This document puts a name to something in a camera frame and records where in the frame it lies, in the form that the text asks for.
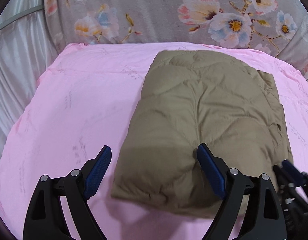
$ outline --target blue gripper pad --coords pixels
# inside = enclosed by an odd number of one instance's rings
[[[296,187],[304,184],[304,176],[292,165],[289,160],[282,161],[283,169],[293,178]]]
[[[202,144],[197,148],[197,159],[214,191],[214,194],[224,200],[226,197],[225,178],[217,168],[213,157],[207,152]]]
[[[111,159],[112,159],[111,148],[106,146],[101,156],[98,158],[93,168],[91,169],[91,172],[86,177],[85,190],[83,192],[83,196],[87,200],[96,194],[97,189],[100,186],[101,181],[105,175],[105,172],[107,171],[107,168],[110,165]]]

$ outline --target pink bed sheet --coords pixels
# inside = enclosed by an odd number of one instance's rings
[[[109,240],[199,240],[211,220],[177,216],[112,199],[110,187],[118,153],[140,99],[144,77],[162,50],[215,50],[272,73],[295,165],[308,172],[308,84],[291,65],[263,52],[190,43],[124,45],[71,44],[39,78],[24,114],[13,126],[0,161],[0,215],[22,239],[27,207],[43,174],[65,176],[112,149],[110,167],[88,204]],[[79,239],[62,198],[72,236]],[[237,234],[239,223],[232,232]]]

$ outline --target folded jacket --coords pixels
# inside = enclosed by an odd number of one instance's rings
[[[267,173],[276,187],[272,166],[292,162],[292,154],[274,78],[219,52],[160,52],[119,154],[112,197],[213,217],[220,200],[196,159],[201,143],[245,175]]]

